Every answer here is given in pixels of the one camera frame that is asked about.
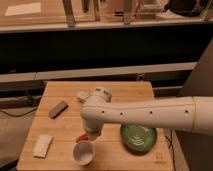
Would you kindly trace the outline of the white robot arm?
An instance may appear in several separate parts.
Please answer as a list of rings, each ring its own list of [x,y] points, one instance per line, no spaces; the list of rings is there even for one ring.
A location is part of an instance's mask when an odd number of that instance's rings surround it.
[[[213,135],[213,97],[178,97],[111,102],[111,93],[96,87],[80,115],[88,135],[99,136],[105,124],[142,125]]]

